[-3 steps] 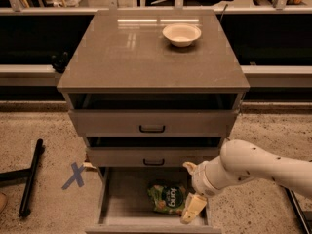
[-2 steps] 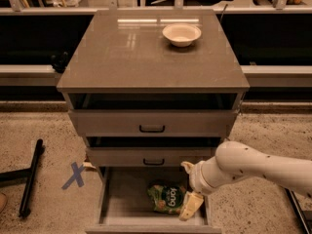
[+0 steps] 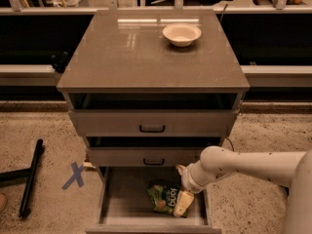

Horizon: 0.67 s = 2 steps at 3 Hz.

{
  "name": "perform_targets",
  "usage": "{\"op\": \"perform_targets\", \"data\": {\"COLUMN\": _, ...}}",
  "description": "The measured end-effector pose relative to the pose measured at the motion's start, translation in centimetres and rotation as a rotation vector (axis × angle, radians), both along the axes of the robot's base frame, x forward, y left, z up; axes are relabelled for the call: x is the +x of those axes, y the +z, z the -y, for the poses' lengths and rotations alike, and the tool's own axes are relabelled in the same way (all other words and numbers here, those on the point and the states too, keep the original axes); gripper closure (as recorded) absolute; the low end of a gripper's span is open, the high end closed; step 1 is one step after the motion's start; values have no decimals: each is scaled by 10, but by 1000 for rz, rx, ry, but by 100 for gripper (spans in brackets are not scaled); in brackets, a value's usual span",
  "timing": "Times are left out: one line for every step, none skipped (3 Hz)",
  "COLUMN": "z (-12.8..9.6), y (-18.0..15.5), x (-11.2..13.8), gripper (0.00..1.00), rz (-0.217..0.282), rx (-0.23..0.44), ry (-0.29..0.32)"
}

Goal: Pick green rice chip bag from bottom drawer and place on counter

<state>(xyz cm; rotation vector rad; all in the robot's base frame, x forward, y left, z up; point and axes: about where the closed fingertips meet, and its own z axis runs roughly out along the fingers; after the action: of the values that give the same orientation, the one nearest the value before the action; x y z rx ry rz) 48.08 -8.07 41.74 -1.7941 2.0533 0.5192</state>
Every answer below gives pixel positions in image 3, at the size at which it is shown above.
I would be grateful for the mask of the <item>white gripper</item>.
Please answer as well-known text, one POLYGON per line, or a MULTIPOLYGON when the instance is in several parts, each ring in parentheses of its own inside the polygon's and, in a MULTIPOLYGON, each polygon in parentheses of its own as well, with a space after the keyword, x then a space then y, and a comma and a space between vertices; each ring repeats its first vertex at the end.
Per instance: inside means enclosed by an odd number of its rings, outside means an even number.
POLYGON ((194 201, 194 194, 206 188, 209 178, 200 162, 191 163, 188 166, 177 165, 176 169, 181 176, 181 185, 186 190, 178 192, 174 209, 174 216, 181 217, 194 201))

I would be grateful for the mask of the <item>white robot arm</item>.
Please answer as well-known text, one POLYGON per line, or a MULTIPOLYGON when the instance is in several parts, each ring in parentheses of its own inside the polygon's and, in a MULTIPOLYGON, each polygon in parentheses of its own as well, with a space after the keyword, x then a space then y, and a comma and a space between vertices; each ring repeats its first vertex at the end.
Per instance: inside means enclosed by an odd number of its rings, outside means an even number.
POLYGON ((177 217, 208 184, 237 173, 287 187, 289 199, 282 234, 312 233, 312 151, 241 153, 210 146, 196 163, 176 168, 182 185, 174 209, 177 217))

